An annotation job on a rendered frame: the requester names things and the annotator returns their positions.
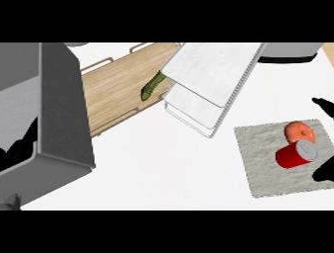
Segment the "green cucumber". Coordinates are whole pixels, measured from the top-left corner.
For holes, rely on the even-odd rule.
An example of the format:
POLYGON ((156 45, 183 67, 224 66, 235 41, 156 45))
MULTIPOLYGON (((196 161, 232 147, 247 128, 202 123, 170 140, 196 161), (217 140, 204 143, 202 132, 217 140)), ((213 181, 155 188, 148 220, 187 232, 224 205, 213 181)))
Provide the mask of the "green cucumber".
POLYGON ((165 80, 165 78, 167 76, 161 72, 158 72, 152 80, 149 81, 149 83, 142 88, 142 94, 140 94, 142 101, 146 101, 150 98, 153 91, 158 85, 161 84, 161 82, 165 80))

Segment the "wooden cutting board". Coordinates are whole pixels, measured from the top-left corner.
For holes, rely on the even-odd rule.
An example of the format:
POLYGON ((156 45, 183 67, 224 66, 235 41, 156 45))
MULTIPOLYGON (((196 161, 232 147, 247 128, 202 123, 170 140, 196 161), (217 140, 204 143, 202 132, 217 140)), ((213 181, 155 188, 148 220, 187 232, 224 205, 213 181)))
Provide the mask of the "wooden cutting board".
POLYGON ((87 67, 81 79, 91 137, 164 99, 168 79, 146 101, 140 94, 174 52, 174 42, 146 42, 146 47, 137 44, 121 58, 105 58, 108 64, 103 66, 93 69, 91 64, 87 67))

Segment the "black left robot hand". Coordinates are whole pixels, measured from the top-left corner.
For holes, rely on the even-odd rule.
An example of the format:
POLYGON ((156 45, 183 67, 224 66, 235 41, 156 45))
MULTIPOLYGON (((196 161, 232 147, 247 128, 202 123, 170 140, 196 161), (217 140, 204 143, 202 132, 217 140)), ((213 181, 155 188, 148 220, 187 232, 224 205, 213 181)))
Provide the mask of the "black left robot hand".
POLYGON ((9 150, 0 147, 0 172, 22 163, 32 157, 34 143, 38 141, 38 120, 34 120, 28 131, 14 141, 9 150))

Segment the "orange fruit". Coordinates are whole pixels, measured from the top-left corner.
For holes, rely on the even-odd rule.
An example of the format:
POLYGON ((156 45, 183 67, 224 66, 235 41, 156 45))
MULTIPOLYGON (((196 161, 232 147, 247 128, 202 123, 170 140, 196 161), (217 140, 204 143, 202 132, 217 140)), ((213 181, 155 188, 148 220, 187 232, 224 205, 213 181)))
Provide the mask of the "orange fruit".
POLYGON ((303 122, 291 122, 284 127, 284 136, 288 143, 295 143, 301 139, 315 142, 315 132, 312 127, 303 122))

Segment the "grey placemat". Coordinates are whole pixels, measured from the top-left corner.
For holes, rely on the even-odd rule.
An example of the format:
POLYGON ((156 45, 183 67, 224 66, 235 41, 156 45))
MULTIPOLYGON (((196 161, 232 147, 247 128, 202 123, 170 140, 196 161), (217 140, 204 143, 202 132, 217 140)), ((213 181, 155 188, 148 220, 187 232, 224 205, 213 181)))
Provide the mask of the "grey placemat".
POLYGON ((316 135, 318 157, 310 163, 289 169, 276 163, 276 151, 288 146, 284 136, 287 122, 235 128, 250 189, 255 198, 334 188, 334 182, 316 182, 312 179, 315 170, 334 155, 334 144, 322 122, 306 120, 304 123, 316 135))

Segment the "white tiered shelf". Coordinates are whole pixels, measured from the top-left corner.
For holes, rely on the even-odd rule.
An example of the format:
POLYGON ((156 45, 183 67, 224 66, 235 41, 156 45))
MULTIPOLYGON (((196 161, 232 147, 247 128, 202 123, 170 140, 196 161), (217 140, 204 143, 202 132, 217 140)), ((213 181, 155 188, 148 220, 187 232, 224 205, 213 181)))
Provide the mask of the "white tiered shelf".
POLYGON ((211 138, 266 48, 264 42, 185 42, 161 72, 167 112, 211 138))

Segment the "red can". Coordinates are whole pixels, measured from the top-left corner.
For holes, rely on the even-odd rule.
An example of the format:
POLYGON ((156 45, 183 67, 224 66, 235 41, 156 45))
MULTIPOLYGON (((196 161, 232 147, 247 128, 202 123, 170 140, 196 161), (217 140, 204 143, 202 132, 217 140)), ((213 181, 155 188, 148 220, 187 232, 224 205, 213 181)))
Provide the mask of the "red can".
POLYGON ((306 139, 298 140, 276 151, 276 163, 285 169, 310 163, 316 157, 316 146, 306 139))

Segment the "large grey appliance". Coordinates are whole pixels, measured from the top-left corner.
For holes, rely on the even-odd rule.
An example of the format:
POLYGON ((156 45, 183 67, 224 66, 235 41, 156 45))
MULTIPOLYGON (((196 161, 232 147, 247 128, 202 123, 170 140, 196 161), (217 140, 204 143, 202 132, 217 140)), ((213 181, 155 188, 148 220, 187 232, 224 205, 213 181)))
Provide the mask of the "large grey appliance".
POLYGON ((62 42, 0 42, 0 147, 38 120, 32 157, 0 172, 0 204, 22 205, 94 168, 80 62, 62 42))

